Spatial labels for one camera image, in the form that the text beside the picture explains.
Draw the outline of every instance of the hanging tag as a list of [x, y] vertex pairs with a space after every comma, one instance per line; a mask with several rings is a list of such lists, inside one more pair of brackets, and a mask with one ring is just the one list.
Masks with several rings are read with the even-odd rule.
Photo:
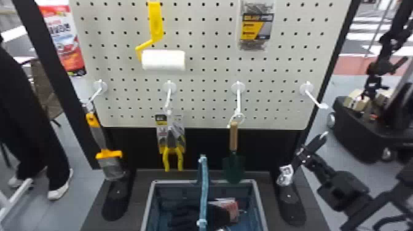
[[163, 154], [165, 147], [167, 146], [168, 136], [168, 117], [165, 114], [156, 114], [156, 137], [158, 140], [159, 154]]
[[183, 113], [175, 115], [173, 118], [172, 125], [174, 136], [176, 138], [176, 144], [182, 153], [186, 151], [186, 137], [185, 137], [185, 127], [184, 127], [184, 115]]

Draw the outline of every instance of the black equipment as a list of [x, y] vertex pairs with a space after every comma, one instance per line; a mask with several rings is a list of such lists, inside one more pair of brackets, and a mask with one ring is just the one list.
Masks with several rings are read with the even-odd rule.
[[[387, 203], [393, 204], [403, 215], [383, 218], [373, 225], [373, 230], [380, 230], [390, 222], [413, 219], [413, 207], [408, 203], [413, 195], [413, 160], [396, 176], [399, 183], [391, 191], [382, 192], [372, 198], [369, 188], [357, 177], [348, 171], [334, 170], [315, 153], [325, 142], [326, 134], [316, 136], [307, 146], [301, 148], [290, 166], [295, 171], [302, 165], [315, 174], [321, 184], [317, 190], [319, 196], [333, 210], [344, 212], [348, 216], [347, 222], [340, 227], [342, 231], [355, 230]], [[280, 186], [292, 184], [294, 171], [285, 171], [286, 168], [288, 166], [280, 168], [281, 175], [277, 181]]]
[[[367, 68], [368, 78], [361, 94], [362, 99], [370, 98], [364, 112], [346, 108], [343, 106], [345, 97], [337, 97], [333, 105], [335, 112], [328, 118], [329, 127], [340, 143], [362, 162], [391, 161], [397, 155], [408, 160], [413, 151], [413, 85], [409, 82], [410, 76], [405, 74], [390, 99], [377, 103], [376, 97], [378, 89], [388, 89], [382, 85], [382, 75], [394, 74], [408, 60], [402, 57], [393, 64], [390, 57], [412, 35], [413, 20], [409, 21], [412, 11], [413, 1], [403, 0], [390, 30], [379, 40], [382, 50]], [[406, 72], [413, 72], [413, 63]]]

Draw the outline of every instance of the gray box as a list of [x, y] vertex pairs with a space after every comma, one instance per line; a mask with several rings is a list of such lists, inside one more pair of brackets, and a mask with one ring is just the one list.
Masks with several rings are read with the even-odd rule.
[[[167, 231], [171, 210], [183, 200], [200, 200], [201, 188], [197, 181], [153, 181], [149, 189], [141, 231]], [[231, 231], [268, 231], [255, 180], [245, 179], [239, 184], [227, 181], [212, 181], [208, 192], [214, 198], [234, 197], [238, 207], [245, 210]]]

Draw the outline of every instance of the pegboard hook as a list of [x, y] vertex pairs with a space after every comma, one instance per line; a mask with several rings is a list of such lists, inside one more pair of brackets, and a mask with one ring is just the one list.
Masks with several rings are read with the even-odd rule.
[[172, 115], [172, 110], [170, 109], [170, 101], [171, 95], [176, 92], [176, 84], [171, 80], [168, 80], [166, 83], [162, 85], [163, 91], [167, 94], [167, 99], [165, 101], [165, 105], [163, 106], [163, 111], [166, 115]]
[[103, 93], [105, 93], [108, 90], [108, 85], [105, 82], [103, 82], [103, 80], [101, 80], [101, 79], [96, 80], [93, 83], [93, 87], [96, 90], [95, 93], [89, 99], [82, 100], [83, 107], [88, 109], [89, 111], [93, 110], [93, 104], [92, 104], [93, 100], [95, 100], [95, 98], [98, 95], [102, 95]]
[[236, 83], [232, 84], [231, 86], [232, 93], [237, 95], [237, 108], [235, 108], [233, 116], [229, 119], [227, 128], [230, 128], [230, 124], [234, 119], [240, 119], [241, 121], [238, 124], [242, 124], [245, 121], [245, 115], [242, 113], [241, 110], [241, 94], [245, 91], [245, 84], [240, 81], [236, 81]]
[[314, 104], [320, 108], [320, 109], [328, 109], [328, 105], [326, 103], [319, 103], [311, 93], [314, 90], [314, 85], [310, 83], [309, 81], [305, 82], [300, 86], [300, 94], [301, 95], [307, 95], [313, 102]]

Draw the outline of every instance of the white pegboard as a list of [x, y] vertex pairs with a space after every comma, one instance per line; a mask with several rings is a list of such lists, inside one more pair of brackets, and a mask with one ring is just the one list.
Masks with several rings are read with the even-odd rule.
[[238, 1], [164, 1], [166, 34], [153, 47], [185, 51], [185, 72], [142, 69], [135, 46], [150, 38], [146, 1], [71, 0], [71, 7], [88, 76], [109, 85], [95, 100], [103, 126], [154, 127], [170, 79], [186, 127], [225, 128], [239, 80], [246, 85], [241, 128], [302, 130], [314, 104], [299, 87], [310, 81], [318, 94], [350, 3], [276, 0], [267, 50], [245, 52], [237, 46]]

